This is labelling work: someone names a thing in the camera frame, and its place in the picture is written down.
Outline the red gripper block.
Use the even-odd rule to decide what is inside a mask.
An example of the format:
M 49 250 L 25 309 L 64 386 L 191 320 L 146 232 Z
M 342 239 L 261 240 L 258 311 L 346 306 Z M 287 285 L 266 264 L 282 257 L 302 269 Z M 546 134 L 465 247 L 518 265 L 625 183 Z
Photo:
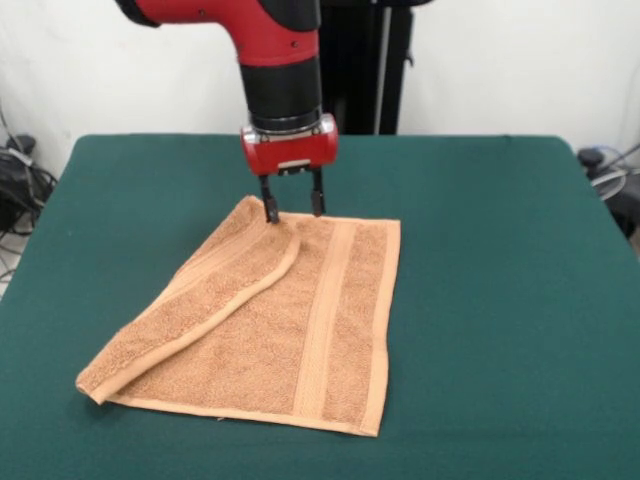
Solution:
M 251 172 L 259 177 L 266 220 L 279 223 L 279 210 L 272 195 L 268 175 L 278 175 L 290 169 L 312 169 L 312 213 L 326 213 L 322 167 L 337 157 L 338 128 L 330 113 L 321 115 L 317 124 L 297 132 L 266 133 L 253 126 L 241 129 L 242 148 Z

